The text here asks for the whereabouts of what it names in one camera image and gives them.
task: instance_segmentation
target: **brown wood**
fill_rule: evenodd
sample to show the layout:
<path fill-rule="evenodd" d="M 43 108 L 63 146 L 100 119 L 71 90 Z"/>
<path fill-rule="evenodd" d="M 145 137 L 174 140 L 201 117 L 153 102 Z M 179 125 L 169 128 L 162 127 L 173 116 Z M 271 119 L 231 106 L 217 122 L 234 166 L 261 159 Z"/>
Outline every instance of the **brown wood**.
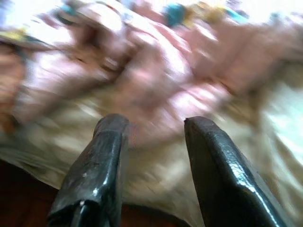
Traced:
<path fill-rule="evenodd" d="M 45 227 L 57 190 L 0 161 L 0 226 Z M 122 227 L 177 227 L 153 214 L 122 208 Z"/>

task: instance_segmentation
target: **dark wooden surface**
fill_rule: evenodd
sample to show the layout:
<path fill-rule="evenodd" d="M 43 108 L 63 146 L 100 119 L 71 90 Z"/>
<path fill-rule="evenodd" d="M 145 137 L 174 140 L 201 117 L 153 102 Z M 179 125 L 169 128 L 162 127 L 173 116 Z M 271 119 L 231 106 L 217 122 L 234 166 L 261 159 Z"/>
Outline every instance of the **dark wooden surface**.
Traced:
<path fill-rule="evenodd" d="M 56 194 L 56 189 L 0 161 L 0 227 L 45 227 L 45 219 Z M 122 227 L 177 226 L 124 206 Z"/>

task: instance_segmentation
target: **bed sheet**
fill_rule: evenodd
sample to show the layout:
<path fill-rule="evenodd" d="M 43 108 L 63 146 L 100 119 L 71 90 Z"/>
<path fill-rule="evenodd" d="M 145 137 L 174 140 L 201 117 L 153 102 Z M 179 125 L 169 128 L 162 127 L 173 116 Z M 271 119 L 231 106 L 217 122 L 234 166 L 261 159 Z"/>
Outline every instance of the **bed sheet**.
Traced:
<path fill-rule="evenodd" d="M 303 223 L 303 65 L 289 64 L 272 81 L 235 98 L 210 118 L 256 167 L 288 215 Z M 64 101 L 14 138 L 1 137 L 0 158 L 60 188 L 70 165 L 111 112 L 114 86 Z M 124 201 L 157 208 L 201 226 L 202 217 L 183 137 L 129 150 Z"/>

